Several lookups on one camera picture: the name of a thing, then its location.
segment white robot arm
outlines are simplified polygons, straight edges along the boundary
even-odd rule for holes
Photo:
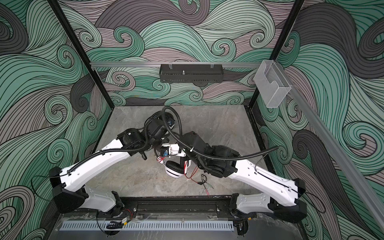
[[[164,122],[167,122],[170,127],[174,125],[173,119]],[[191,150],[187,150],[180,143],[164,143],[164,141],[167,142],[168,140],[166,136],[169,132],[160,122],[150,122],[148,126],[147,129],[151,129],[148,131],[150,139],[146,137],[144,140],[143,134],[137,129],[127,129],[104,148],[91,155],[86,161],[63,169],[58,167],[51,169],[49,176],[54,177],[50,179],[53,187],[53,199],[59,212],[66,213],[77,208],[88,208],[98,209],[108,213],[110,216],[119,215],[123,204],[116,192],[93,190],[88,188],[86,183],[103,170],[136,153],[124,151],[124,149],[135,149],[134,147],[140,146],[140,144],[143,145],[144,141],[149,141],[151,146],[145,150],[147,151],[152,146],[157,145],[160,152],[157,160],[165,166],[166,173],[171,177],[179,178],[186,174],[191,161],[194,161],[200,169],[213,176],[236,179],[262,191],[263,193],[261,194],[239,194],[237,196],[237,199],[235,199],[236,207],[241,213],[274,213],[275,216],[290,222],[300,221],[306,216],[306,205],[299,200],[301,194],[305,192],[305,184],[302,180],[281,178],[255,166],[255,164],[247,159],[216,161],[198,156]],[[209,146],[194,132],[184,134],[182,139],[184,142],[191,143],[191,146],[200,148],[201,152],[211,154],[212,156],[239,156],[238,152],[228,147]],[[169,160],[164,162],[165,157],[168,156],[180,156],[180,164]]]

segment gray swirl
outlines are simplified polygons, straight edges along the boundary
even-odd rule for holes
[[[321,43],[336,49],[351,73],[361,78],[384,76],[384,58],[371,60],[384,52],[384,43],[374,43],[383,32],[383,19],[374,23],[356,46],[356,24],[343,8],[319,3],[300,11],[293,31],[300,34],[300,45]]]
[[[0,202],[4,202],[7,199],[19,197],[23,201],[21,214],[19,217],[19,220],[12,226],[12,228],[2,237],[2,240],[11,240],[16,239],[17,235],[22,230],[23,226],[26,223],[26,220],[30,217],[30,215],[33,212],[33,208],[35,206],[35,197],[33,196],[32,191],[24,186],[13,186],[10,188],[5,189],[4,191],[0,192]],[[9,216],[12,217],[12,215],[9,214],[3,214],[4,210],[6,213],[10,213],[10,208],[3,208],[0,210],[0,216]]]
[[[108,71],[100,72],[101,79],[105,78]],[[80,78],[72,87],[70,94],[70,102],[73,109],[78,113],[83,113],[88,109],[89,102],[83,97],[84,94],[90,93],[93,89],[95,82],[90,74]]]
[[[0,221],[0,232],[12,222],[15,212],[15,208],[11,206],[5,207],[0,211],[0,218],[2,219],[2,221]]]
[[[11,36],[7,25],[0,22],[0,56],[24,51],[28,46],[28,34],[20,19],[1,3],[0,17],[5,18],[12,28]]]
[[[202,23],[208,15],[209,0],[200,0],[197,12],[195,3],[179,2],[181,11],[169,0],[117,0],[101,14],[95,26],[110,29],[127,26],[140,33],[146,26],[161,20],[176,20],[193,26]]]
[[[345,193],[332,160],[318,136],[308,130],[300,130],[293,136],[292,146],[295,154],[301,159],[304,159],[308,152],[310,153],[314,173],[331,201],[352,223],[373,234]]]

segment ear cup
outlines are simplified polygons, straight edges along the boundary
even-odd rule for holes
[[[175,171],[175,172],[178,172],[178,173],[181,173],[181,174],[184,173],[184,168],[182,168],[182,167],[180,166],[180,164],[178,164],[177,162],[168,160],[168,161],[166,162],[166,167],[172,169],[172,170]]]

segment swirl pattern wall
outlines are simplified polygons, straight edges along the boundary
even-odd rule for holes
[[[48,237],[57,209],[31,178],[89,155],[110,111],[48,2],[1,1],[1,239]],[[52,198],[47,179],[34,187]]]
[[[279,54],[293,85],[384,200],[384,5],[326,0],[300,11]],[[384,239],[337,159],[289,95],[277,109],[257,99],[256,119],[278,175],[303,178],[309,239]]]
[[[294,0],[59,0],[91,61],[268,59]],[[99,68],[117,106],[248,104],[255,69],[161,83],[158,68]]]

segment floor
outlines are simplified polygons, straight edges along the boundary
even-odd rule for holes
[[[241,155],[260,151],[242,105],[173,106],[173,108],[180,115],[183,133],[194,131],[211,146],[225,145]],[[127,128],[143,127],[144,121],[161,109],[161,106],[116,107],[101,137],[98,149]],[[170,143],[175,143],[175,140],[170,139]],[[156,161],[153,150],[146,152],[146,155],[148,157],[146,161],[140,154],[135,154],[116,163],[91,179],[87,185],[103,191],[117,191],[122,197],[206,195],[202,185],[185,177],[175,179],[168,176],[164,166]],[[250,161],[256,163],[260,158],[253,158]],[[173,160],[178,162],[179,157],[174,157]],[[258,166],[266,169],[264,160],[261,160]],[[194,167],[192,164],[187,176],[192,173]],[[194,179],[201,181],[202,173],[203,171],[199,169]],[[210,195],[260,193],[257,189],[237,180],[205,175],[207,182],[213,187],[208,188]]]

